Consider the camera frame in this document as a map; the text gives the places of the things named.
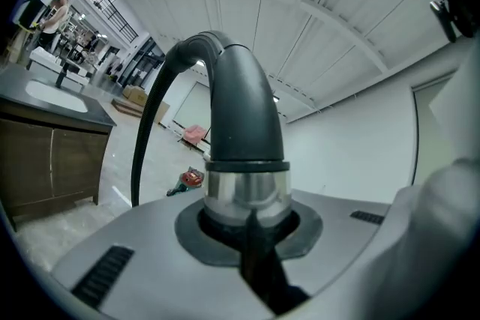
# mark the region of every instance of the dark countertop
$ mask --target dark countertop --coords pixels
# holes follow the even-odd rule
[[[30,72],[18,64],[9,64],[5,70],[0,73],[0,98],[81,122],[87,121],[89,123],[108,127],[116,126],[116,123],[105,112],[98,101],[74,91],[62,88],[62,91],[82,99],[87,107],[87,112],[73,111],[72,109],[47,103],[30,96],[25,91],[25,87],[30,80],[36,80],[43,84],[55,87],[54,83],[42,79],[36,73]]]

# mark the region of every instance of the woman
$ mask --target woman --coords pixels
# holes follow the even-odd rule
[[[59,1],[61,7],[57,10],[55,15],[40,24],[42,33],[38,38],[38,45],[43,49],[47,49],[47,47],[52,43],[52,40],[59,29],[60,23],[68,19],[68,0]]]

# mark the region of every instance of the white sink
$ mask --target white sink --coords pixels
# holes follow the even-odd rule
[[[50,104],[55,104],[63,108],[72,109],[78,112],[87,112],[87,106],[79,97],[68,94],[61,89],[46,85],[36,80],[30,80],[25,87],[25,91],[30,96],[45,101]]]

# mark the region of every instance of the tiled floor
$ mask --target tiled floor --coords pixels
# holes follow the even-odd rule
[[[99,205],[90,199],[72,205],[70,209],[47,217],[18,224],[17,239],[29,258],[50,271],[55,263],[73,246],[131,207],[131,164],[140,120],[116,111],[110,104],[119,94],[118,86],[110,81],[95,82],[84,93],[99,100],[117,123],[110,135],[100,179]],[[204,172],[203,159],[177,142],[174,133],[159,125],[152,128],[140,182],[140,204],[165,197],[179,174],[189,166]]]

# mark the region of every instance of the white cloth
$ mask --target white cloth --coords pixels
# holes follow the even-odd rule
[[[57,32],[57,29],[59,29],[60,23],[64,22],[65,20],[68,19],[68,4],[62,5],[57,12],[60,12],[60,10],[65,10],[64,16],[62,16],[59,20],[57,20],[55,23],[53,23],[51,26],[46,27],[43,32],[45,34],[55,34]]]

